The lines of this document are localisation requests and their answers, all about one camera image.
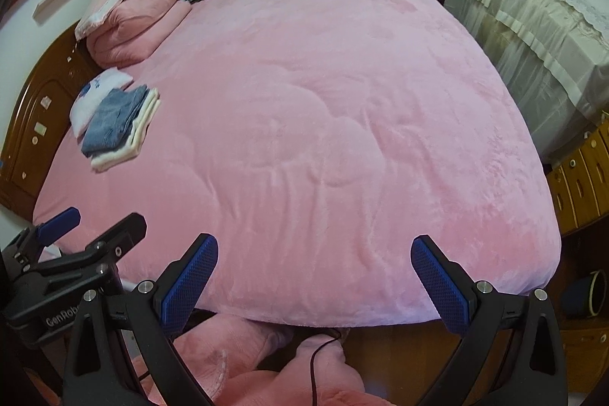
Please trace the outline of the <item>blue denim jacket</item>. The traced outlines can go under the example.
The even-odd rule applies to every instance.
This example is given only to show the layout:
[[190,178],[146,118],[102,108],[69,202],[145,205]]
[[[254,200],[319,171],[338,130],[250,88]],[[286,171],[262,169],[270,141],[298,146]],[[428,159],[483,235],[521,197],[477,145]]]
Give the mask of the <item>blue denim jacket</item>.
[[138,86],[133,91],[111,90],[95,110],[81,140],[84,156],[91,158],[122,145],[148,93],[147,86]]

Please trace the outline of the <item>brown wooden headboard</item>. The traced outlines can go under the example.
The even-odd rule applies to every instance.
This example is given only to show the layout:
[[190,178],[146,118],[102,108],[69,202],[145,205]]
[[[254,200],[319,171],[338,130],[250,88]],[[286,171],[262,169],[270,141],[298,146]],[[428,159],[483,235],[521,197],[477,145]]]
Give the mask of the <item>brown wooden headboard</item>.
[[1,205],[32,220],[81,89],[101,72],[84,41],[66,29],[40,57],[13,108],[1,153]]

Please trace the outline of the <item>folded cream white garment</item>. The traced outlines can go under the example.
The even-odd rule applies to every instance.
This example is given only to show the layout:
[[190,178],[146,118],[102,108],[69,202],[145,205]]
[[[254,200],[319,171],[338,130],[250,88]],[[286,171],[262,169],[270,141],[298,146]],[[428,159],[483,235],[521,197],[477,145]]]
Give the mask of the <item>folded cream white garment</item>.
[[92,170],[97,173],[105,172],[116,165],[136,158],[142,149],[149,125],[159,106],[160,94],[158,90],[149,88],[148,96],[145,97],[142,108],[140,108],[135,120],[132,121],[131,130],[125,142],[115,150],[99,153],[97,156],[89,158]]

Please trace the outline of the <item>wooden drawer cabinet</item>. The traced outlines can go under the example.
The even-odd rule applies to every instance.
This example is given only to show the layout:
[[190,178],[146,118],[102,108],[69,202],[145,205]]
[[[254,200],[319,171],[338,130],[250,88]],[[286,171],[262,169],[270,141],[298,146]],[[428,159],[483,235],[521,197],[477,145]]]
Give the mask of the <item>wooden drawer cabinet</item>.
[[577,150],[547,175],[558,227],[563,236],[608,215],[608,113],[599,127],[584,135]]

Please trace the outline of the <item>folded pink quilt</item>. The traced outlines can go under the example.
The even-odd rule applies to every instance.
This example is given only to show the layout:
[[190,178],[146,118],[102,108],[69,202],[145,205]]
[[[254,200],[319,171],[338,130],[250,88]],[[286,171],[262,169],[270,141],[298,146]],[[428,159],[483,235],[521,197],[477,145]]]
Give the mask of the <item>folded pink quilt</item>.
[[124,0],[87,36],[89,54],[104,69],[145,61],[191,9],[186,0]]

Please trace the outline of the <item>pink bed cover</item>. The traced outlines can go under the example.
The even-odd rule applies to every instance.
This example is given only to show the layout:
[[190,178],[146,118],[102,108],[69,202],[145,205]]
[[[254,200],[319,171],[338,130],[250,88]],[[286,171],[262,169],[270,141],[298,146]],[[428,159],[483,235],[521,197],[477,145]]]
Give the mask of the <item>pink bed cover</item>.
[[130,282],[209,233],[201,308],[357,328],[435,318],[410,261],[422,234],[504,293],[557,268],[525,120],[437,0],[207,0],[130,74],[160,94],[140,154],[96,173],[66,137],[34,209],[80,210],[66,252],[140,213]]

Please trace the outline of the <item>cream lace-covered furniture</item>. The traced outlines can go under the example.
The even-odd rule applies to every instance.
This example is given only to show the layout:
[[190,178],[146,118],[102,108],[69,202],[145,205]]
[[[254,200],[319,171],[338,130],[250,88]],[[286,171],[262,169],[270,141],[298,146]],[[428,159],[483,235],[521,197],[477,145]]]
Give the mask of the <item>cream lace-covered furniture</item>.
[[541,159],[608,110],[608,0],[445,0],[500,73]]

